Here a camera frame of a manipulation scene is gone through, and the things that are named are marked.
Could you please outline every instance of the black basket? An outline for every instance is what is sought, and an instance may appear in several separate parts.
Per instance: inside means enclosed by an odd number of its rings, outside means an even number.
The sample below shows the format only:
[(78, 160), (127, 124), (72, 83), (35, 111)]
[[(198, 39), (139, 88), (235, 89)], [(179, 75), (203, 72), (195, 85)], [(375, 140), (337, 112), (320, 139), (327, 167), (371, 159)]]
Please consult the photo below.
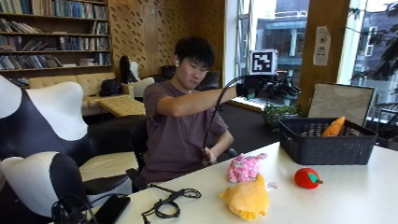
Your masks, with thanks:
[(377, 133), (345, 121), (336, 137), (323, 137), (337, 118), (281, 119), (279, 122), (280, 145), (303, 165), (367, 165)]

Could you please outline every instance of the cable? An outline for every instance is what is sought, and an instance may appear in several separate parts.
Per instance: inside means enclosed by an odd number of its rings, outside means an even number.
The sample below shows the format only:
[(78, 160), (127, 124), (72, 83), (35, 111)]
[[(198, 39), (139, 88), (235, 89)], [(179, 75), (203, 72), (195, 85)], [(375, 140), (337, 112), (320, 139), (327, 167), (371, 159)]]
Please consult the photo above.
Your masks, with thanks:
[[(127, 196), (126, 194), (111, 193), (103, 195), (100, 198), (87, 203), (80, 197), (74, 194), (66, 195), (59, 202), (51, 206), (51, 216), (55, 224), (88, 224), (98, 223), (95, 214), (92, 212), (92, 204), (110, 196)], [(90, 222), (87, 219), (87, 212), (92, 217)]]
[(208, 135), (209, 135), (209, 132), (211, 132), (211, 127), (212, 127), (212, 123), (213, 123), (213, 120), (215, 120), (215, 117), (216, 117), (216, 114), (217, 114), (217, 111), (219, 111), (219, 107), (220, 107), (220, 103), (221, 103), (221, 100), (223, 100), (223, 96), (228, 90), (228, 88), (236, 83), (239, 82), (240, 80), (245, 79), (247, 77), (257, 77), (259, 79), (263, 79), (264, 81), (269, 81), (269, 78), (271, 77), (275, 77), (275, 76), (271, 76), (271, 75), (249, 75), (249, 76), (241, 76), (241, 77), (236, 77), (233, 80), (231, 80), (231, 82), (225, 85), (223, 91), (221, 91), (221, 94), (220, 94), (220, 97), (217, 99), (217, 103), (216, 103), (216, 109), (213, 111), (213, 115), (212, 115), (212, 118), (211, 118), (211, 121), (209, 121), (209, 125), (208, 125), (208, 129), (207, 129), (207, 132), (205, 132), (205, 135), (204, 135), (204, 139), (203, 139), (203, 156), (204, 156), (204, 159), (208, 161), (208, 164), (211, 165), (211, 158), (208, 158), (207, 156), (207, 153), (205, 153), (205, 148), (207, 148), (207, 141), (208, 141)]
[[(148, 211), (142, 213), (144, 224), (151, 224), (147, 217), (154, 215), (154, 214), (156, 214), (158, 217), (160, 217), (160, 218), (171, 218), (171, 217), (179, 217), (180, 216), (182, 210), (180, 210), (180, 207), (179, 207), (178, 203), (175, 203), (175, 200), (180, 196), (187, 197), (187, 198), (195, 198), (195, 199), (201, 197), (201, 194), (196, 189), (182, 189), (179, 191), (174, 191), (172, 189), (163, 188), (162, 186), (158, 186), (158, 185), (150, 185), (150, 187), (162, 189), (162, 190), (170, 192), (171, 195), (166, 200), (160, 200), (159, 202), (156, 202), (154, 204), (154, 207)], [(176, 208), (176, 212), (174, 214), (166, 214), (164, 212), (162, 212), (162, 207), (164, 205), (174, 206)]]

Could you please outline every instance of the man's arm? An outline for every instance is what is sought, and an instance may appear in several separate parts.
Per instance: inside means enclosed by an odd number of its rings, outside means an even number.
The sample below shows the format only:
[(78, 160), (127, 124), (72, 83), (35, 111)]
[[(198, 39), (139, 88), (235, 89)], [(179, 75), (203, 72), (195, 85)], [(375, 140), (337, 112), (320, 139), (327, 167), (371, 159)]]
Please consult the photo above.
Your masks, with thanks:
[(235, 137), (231, 134), (231, 132), (227, 130), (221, 136), (219, 137), (217, 143), (209, 150), (207, 150), (207, 155), (211, 159), (211, 162), (215, 163), (217, 160), (217, 157), (221, 155), (221, 153), (229, 148), (229, 146), (235, 142)]
[[(158, 113), (166, 116), (183, 117), (196, 114), (216, 106), (223, 89), (199, 91), (180, 97), (163, 97), (158, 105)], [(237, 87), (231, 87), (221, 99), (221, 103), (237, 97)]]

